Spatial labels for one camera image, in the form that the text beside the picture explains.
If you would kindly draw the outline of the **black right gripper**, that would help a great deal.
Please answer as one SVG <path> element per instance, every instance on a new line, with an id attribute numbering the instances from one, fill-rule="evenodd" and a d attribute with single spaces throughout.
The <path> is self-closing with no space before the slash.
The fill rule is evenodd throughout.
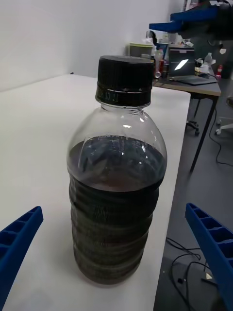
<path id="1" fill-rule="evenodd" d="M 182 38 L 233 38 L 233 2 L 231 0 L 205 0 L 194 9 L 173 13 L 170 22 L 151 23 L 149 30 L 179 32 Z"/>

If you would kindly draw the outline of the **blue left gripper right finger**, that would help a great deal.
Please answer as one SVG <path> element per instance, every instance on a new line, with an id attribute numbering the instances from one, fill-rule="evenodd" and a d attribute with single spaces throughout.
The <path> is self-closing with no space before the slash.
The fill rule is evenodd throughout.
<path id="1" fill-rule="evenodd" d="M 209 265 L 227 310 L 233 309 L 233 233 L 192 203 L 186 220 Z"/>

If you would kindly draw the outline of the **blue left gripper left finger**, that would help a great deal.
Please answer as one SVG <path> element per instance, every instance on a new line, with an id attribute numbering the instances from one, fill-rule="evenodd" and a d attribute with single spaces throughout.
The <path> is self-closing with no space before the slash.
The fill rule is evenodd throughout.
<path id="1" fill-rule="evenodd" d="M 34 207 L 0 232 L 0 309 L 3 309 L 24 257 L 43 222 Z"/>

